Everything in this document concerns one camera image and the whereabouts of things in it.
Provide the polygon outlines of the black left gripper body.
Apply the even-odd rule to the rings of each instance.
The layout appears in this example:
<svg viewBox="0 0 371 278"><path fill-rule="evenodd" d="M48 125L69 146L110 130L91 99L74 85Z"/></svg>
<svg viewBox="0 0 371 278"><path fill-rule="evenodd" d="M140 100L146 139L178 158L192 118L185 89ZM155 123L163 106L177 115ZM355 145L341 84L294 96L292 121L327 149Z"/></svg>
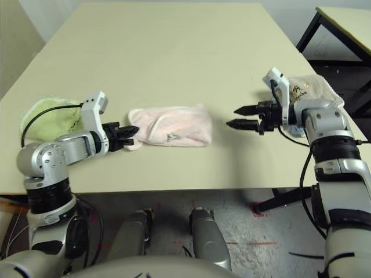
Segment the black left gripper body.
<svg viewBox="0 0 371 278"><path fill-rule="evenodd" d="M121 135L120 135L120 126L119 122L109 122L102 125L103 130L106 133L109 152L115 152L120 149L123 149L123 143L120 141Z"/></svg>

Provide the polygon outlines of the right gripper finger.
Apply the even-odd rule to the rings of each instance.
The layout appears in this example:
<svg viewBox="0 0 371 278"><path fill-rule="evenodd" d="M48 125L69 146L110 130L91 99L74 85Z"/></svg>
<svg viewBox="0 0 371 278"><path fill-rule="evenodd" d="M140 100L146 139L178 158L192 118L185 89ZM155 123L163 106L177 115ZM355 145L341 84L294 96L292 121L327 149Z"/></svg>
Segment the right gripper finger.
<svg viewBox="0 0 371 278"><path fill-rule="evenodd" d="M236 129L236 130L252 130L259 131L260 125L257 120L248 120L248 119L233 119L228 121L227 126Z"/></svg>
<svg viewBox="0 0 371 278"><path fill-rule="evenodd" d="M260 110L259 105L246 105L236 109L234 113L238 115L258 115Z"/></svg>

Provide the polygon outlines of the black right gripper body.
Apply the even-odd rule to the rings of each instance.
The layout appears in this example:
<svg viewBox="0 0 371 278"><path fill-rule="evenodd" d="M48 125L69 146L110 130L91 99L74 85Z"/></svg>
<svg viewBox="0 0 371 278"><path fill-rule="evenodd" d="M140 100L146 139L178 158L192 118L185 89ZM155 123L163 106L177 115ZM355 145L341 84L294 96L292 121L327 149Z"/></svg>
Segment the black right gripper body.
<svg viewBox="0 0 371 278"><path fill-rule="evenodd" d="M257 105L257 114L261 120L258 133L274 131L282 124L282 108L272 101L262 101Z"/></svg>

